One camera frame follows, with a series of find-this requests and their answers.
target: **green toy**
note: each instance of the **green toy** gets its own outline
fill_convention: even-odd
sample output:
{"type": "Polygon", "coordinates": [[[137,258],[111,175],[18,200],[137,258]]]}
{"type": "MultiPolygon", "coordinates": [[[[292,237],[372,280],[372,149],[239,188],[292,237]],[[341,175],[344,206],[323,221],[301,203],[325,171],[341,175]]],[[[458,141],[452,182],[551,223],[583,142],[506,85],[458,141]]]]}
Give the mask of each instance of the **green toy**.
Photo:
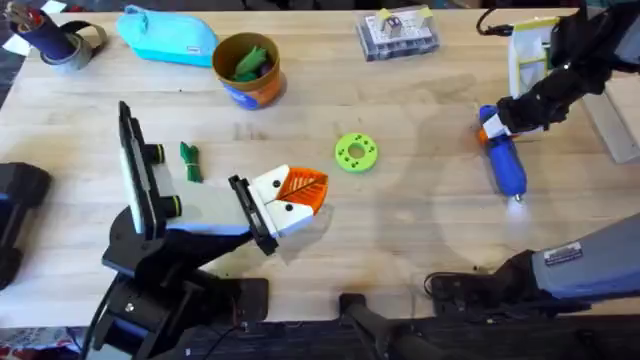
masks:
{"type": "Polygon", "coordinates": [[[265,60],[267,60],[267,50],[254,46],[236,65],[236,72],[233,76],[242,76],[254,72],[265,60]]]}
{"type": "Polygon", "coordinates": [[[360,173],[371,169],[378,160],[378,145],[365,134],[350,133],[338,140],[335,156],[341,168],[348,172],[360,173]],[[363,153],[362,157],[354,158],[350,154],[354,147],[363,153]]]}
{"type": "Polygon", "coordinates": [[[187,180],[201,183],[199,154],[200,150],[195,145],[189,146],[184,142],[180,143],[180,157],[182,157],[184,164],[187,166],[187,180]]]}
{"type": "Polygon", "coordinates": [[[246,73],[246,74],[241,74],[241,75],[233,75],[233,81],[237,81],[237,82],[248,82],[251,80],[255,80],[258,78],[258,75],[256,75],[256,73],[246,73]]]}

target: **blue pouch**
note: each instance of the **blue pouch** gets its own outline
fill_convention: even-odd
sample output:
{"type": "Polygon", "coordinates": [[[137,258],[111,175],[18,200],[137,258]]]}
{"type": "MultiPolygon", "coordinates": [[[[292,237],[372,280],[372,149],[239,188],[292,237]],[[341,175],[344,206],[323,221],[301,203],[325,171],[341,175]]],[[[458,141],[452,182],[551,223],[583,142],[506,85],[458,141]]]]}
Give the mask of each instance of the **blue pouch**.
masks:
{"type": "Polygon", "coordinates": [[[149,11],[129,5],[116,29],[139,57],[211,67],[218,39],[202,20],[182,14],[149,11]]]}

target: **clear plastic container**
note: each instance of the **clear plastic container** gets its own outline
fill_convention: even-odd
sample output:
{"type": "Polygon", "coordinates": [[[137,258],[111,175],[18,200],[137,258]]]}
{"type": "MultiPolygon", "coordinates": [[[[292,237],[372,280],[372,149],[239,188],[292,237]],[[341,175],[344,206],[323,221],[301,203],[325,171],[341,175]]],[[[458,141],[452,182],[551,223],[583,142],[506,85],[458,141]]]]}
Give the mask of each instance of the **clear plastic container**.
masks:
{"type": "Polygon", "coordinates": [[[367,61],[386,60],[401,56],[425,54],[440,47],[433,16],[420,15],[426,6],[411,6],[389,10],[402,23],[400,34],[390,37],[379,29],[378,12],[364,13],[358,17],[356,29],[360,45],[367,61]]]}

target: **green toy donut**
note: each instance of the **green toy donut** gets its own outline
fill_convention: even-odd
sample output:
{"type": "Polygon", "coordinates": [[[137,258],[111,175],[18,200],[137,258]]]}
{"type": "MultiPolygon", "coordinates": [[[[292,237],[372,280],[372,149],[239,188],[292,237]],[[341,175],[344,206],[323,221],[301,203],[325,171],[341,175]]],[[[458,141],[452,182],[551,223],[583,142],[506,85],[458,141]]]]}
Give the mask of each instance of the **green toy donut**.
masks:
{"type": "Polygon", "coordinates": [[[348,172],[363,172],[371,169],[378,159],[378,145],[365,134],[350,133],[338,140],[335,148],[338,165],[348,172]],[[353,148],[363,153],[362,157],[354,158],[350,155],[353,148]]]}

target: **duct tape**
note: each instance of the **duct tape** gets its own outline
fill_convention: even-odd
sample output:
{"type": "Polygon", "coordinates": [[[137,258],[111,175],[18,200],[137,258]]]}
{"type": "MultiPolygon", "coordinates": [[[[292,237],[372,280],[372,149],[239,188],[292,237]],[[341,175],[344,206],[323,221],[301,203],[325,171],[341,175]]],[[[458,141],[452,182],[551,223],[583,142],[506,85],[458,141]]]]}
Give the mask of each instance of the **duct tape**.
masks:
{"type": "Polygon", "coordinates": [[[107,43],[107,33],[104,31],[104,29],[100,26],[90,24],[86,21],[70,21],[60,26],[60,29],[65,33],[69,41],[71,41],[75,46],[75,52],[70,56],[60,60],[50,59],[46,54],[40,52],[40,58],[45,64],[53,67],[56,72],[61,74],[72,73],[85,67],[89,63],[89,61],[91,61],[91,59],[104,48],[107,43]],[[96,29],[96,32],[98,33],[98,37],[100,39],[100,42],[96,47],[92,47],[87,40],[85,40],[82,36],[76,34],[76,32],[86,27],[93,27],[94,29],[96,29]]]}

